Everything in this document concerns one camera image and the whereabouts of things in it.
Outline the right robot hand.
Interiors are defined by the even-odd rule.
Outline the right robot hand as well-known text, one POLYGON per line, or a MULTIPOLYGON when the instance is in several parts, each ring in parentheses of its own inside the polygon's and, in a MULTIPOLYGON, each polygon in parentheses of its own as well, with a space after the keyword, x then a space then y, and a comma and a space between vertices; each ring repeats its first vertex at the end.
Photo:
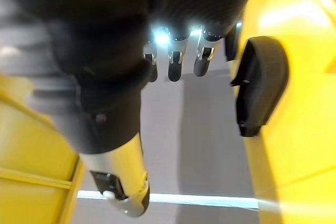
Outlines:
POLYGON ((143 55, 155 25, 225 34, 247 0, 1 0, 1 72, 30 80, 28 104, 79 154, 98 190, 139 217, 150 185, 140 135, 143 55))

